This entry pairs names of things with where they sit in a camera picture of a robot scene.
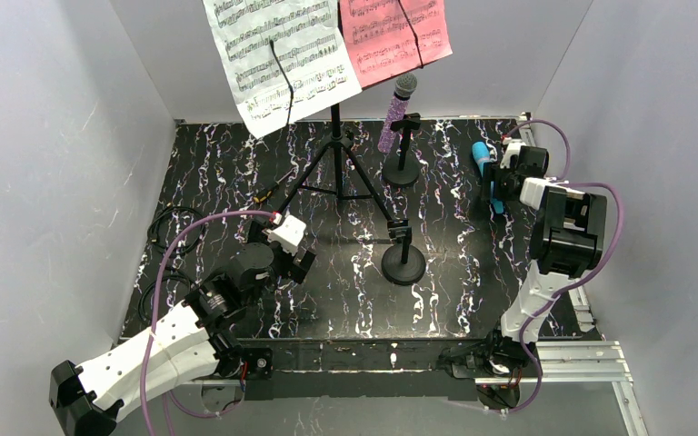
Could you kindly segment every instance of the yellow and black screwdriver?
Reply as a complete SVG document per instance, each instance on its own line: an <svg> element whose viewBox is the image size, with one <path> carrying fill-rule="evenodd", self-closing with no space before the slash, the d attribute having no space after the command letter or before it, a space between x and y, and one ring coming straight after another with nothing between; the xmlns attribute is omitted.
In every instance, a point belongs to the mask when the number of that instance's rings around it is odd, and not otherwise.
<svg viewBox="0 0 698 436"><path fill-rule="evenodd" d="M287 174L283 175L281 178L279 178L276 182L272 183L266 189L263 189L262 191L259 191L255 197L253 197L253 201L260 204L265 202L266 200L272 198L272 195L276 192L277 189L279 189L279 185L282 183L284 179L287 178L288 175L292 174L293 171L295 171L295 168L292 170L288 171Z"/></svg>

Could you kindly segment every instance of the black and white robotic arm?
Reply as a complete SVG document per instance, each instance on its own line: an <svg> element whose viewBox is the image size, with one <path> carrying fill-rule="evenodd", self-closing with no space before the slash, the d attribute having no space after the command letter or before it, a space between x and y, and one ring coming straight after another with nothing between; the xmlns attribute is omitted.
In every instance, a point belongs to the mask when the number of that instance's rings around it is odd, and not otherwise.
<svg viewBox="0 0 698 436"><path fill-rule="evenodd" d="M300 262L295 256L306 224L292 215L278 217L278 225L253 221L247 244L158 321L145 380L148 400L199 377L233 374L245 355L231 325L278 278L304 280L314 254L306 251ZM66 435L110 434L140 407L140 373L151 335L150 328L143 330L92 360L53 369L50 404ZM255 367L271 374L270 361Z"/></svg>
<svg viewBox="0 0 698 436"><path fill-rule="evenodd" d="M601 260L606 198L545 179L547 164L545 149L516 140L507 145L500 163L484 164L482 199L519 201L536 211L529 242L531 261L513 304L486 338L441 354L441 367L456 378L504 376L527 366L530 357L520 342L524 324L532 318L523 342L535 353L539 330L552 305L539 311Z"/></svg>

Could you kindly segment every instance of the pink sheet music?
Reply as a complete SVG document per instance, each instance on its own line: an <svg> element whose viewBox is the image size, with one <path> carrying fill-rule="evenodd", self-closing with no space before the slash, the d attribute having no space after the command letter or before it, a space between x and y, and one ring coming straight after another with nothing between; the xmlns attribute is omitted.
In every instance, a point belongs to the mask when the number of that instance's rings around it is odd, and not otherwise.
<svg viewBox="0 0 698 436"><path fill-rule="evenodd" d="M424 64L452 53L444 0L402 0ZM341 0L344 41L362 87L420 66L411 26L398 0Z"/></svg>

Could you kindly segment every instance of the paper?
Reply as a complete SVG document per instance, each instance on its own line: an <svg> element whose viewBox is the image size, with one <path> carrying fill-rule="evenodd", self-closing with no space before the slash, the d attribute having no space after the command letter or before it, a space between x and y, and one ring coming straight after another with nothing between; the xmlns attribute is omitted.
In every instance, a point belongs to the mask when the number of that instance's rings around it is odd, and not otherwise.
<svg viewBox="0 0 698 436"><path fill-rule="evenodd" d="M444 0L402 0L424 64L452 53ZM341 0L344 40L362 87L421 65L414 33L398 0Z"/></svg>
<svg viewBox="0 0 698 436"><path fill-rule="evenodd" d="M362 91L338 31L335 0L204 0L204 10L247 129L260 138Z"/></svg>

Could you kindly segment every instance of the microphone grille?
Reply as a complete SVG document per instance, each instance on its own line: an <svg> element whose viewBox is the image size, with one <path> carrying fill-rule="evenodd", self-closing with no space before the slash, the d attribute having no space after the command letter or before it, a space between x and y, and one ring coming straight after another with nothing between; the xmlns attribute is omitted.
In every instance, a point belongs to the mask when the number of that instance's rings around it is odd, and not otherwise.
<svg viewBox="0 0 698 436"><path fill-rule="evenodd" d="M405 73L397 77L397 81L394 83L394 93L403 98L410 97L416 90L417 84L418 80L413 73Z"/></svg>

